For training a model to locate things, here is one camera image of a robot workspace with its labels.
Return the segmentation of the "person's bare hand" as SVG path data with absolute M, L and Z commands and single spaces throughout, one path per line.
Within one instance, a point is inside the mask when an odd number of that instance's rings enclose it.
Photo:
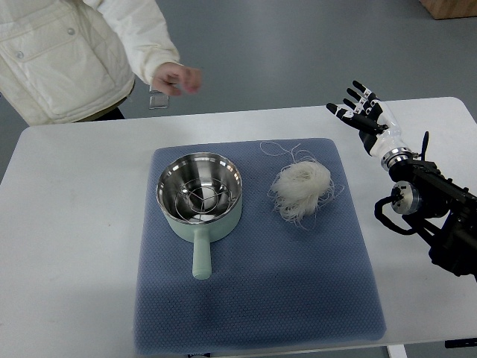
M 161 64 L 152 79 L 152 87 L 169 96 L 196 93 L 201 84 L 201 70 L 171 62 Z

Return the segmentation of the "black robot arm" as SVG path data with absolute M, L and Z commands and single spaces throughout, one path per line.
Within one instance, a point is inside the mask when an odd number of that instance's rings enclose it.
M 419 154 L 396 148 L 382 165 L 395 182 L 375 203 L 374 216 L 401 235 L 419 235 L 433 264 L 456 276 L 476 276 L 476 196 L 445 178 L 426 160 L 429 133 Z

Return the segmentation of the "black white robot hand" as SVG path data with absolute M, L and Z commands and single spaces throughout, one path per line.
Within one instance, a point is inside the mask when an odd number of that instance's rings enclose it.
M 328 103 L 327 110 L 344 124 L 358 130 L 365 151 L 372 157 L 383 158 L 389 151 L 406 148 L 400 126 L 388 105 L 358 81 L 353 81 L 353 86 L 354 89 L 347 89 L 347 94 L 354 101 L 345 98 L 340 105 Z

